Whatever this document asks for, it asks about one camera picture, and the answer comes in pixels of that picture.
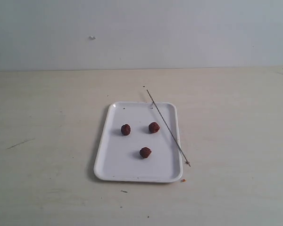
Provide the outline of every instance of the rectangular tray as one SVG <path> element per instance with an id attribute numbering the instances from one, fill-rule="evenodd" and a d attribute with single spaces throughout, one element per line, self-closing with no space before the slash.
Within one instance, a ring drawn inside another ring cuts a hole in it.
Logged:
<path id="1" fill-rule="evenodd" d="M 156 103 L 174 137 L 179 142 L 176 107 Z M 157 122 L 160 130 L 149 133 L 148 125 Z M 129 124 L 131 133 L 122 135 L 122 125 Z M 152 150 L 147 159 L 139 151 Z M 104 125 L 94 174 L 102 180 L 170 183 L 181 178 L 182 157 L 153 103 L 116 102 L 110 105 Z"/>

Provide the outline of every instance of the white wall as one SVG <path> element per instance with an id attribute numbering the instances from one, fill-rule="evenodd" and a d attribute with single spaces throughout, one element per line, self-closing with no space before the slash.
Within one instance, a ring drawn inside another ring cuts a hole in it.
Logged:
<path id="1" fill-rule="evenodd" d="M 249 65 L 283 65 L 283 0 L 0 0 L 0 70 Z"/>

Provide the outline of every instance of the small brown ball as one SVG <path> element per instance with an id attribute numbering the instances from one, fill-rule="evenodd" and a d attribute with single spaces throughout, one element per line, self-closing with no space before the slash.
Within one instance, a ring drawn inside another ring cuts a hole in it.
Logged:
<path id="1" fill-rule="evenodd" d="M 149 155 L 151 154 L 151 150 L 147 147 L 143 147 L 141 150 L 140 150 L 140 155 L 142 158 L 146 159 L 149 157 Z"/>
<path id="2" fill-rule="evenodd" d="M 149 131 L 150 133 L 157 133 L 159 131 L 160 127 L 156 122 L 153 122 L 149 125 Z"/>
<path id="3" fill-rule="evenodd" d="M 128 136 L 131 132 L 130 126 L 128 124 L 123 125 L 121 128 L 121 132 L 123 135 Z"/>

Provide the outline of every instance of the thin metal rod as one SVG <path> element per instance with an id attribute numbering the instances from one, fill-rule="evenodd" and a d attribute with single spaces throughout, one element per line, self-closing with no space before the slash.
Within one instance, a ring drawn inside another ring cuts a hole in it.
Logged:
<path id="1" fill-rule="evenodd" d="M 175 139 L 175 137 L 174 137 L 173 133 L 171 132 L 171 130 L 170 130 L 170 128 L 169 128 L 169 126 L 168 126 L 168 124 L 166 123 L 166 120 L 164 119 L 164 117 L 163 117 L 163 116 L 162 116 L 162 114 L 160 113 L 160 110 L 158 109 L 158 107 L 157 107 L 157 105 L 156 105 L 155 101 L 153 100 L 153 98 L 152 98 L 152 96 L 151 96 L 150 92 L 149 92 L 148 90 L 147 90 L 147 92 L 148 92 L 148 94 L 149 94 L 149 96 L 150 96 L 150 98 L 151 98 L 151 100 L 152 100 L 153 104 L 155 105 L 155 107 L 156 107 L 156 109 L 157 109 L 158 113 L 160 114 L 160 116 L 161 116 L 162 120 L 164 121 L 164 123 L 165 123 L 166 127 L 167 127 L 167 128 L 168 128 L 168 130 L 170 131 L 170 133 L 171 133 L 171 135 L 172 135 L 172 137 L 173 137 L 173 139 L 174 139 L 175 143 L 177 144 L 177 146 L 178 146 L 178 148 L 179 148 L 180 153 L 181 153 L 181 154 L 183 155 L 183 157 L 185 158 L 185 163 L 186 163 L 186 164 L 188 164 L 188 165 L 191 167 L 190 162 L 187 160 L 187 157 L 185 157 L 185 154 L 183 153 L 183 151 L 182 151 L 181 147 L 179 146 L 179 144 L 178 144 L 177 140 Z"/>

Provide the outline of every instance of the white table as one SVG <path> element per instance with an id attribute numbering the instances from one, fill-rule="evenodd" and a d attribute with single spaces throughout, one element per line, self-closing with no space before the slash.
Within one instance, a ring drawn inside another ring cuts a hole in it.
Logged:
<path id="1" fill-rule="evenodd" d="M 107 106 L 143 85 L 177 106 L 184 183 L 93 174 Z M 1 225 L 283 226 L 283 70 L 0 73 Z"/>

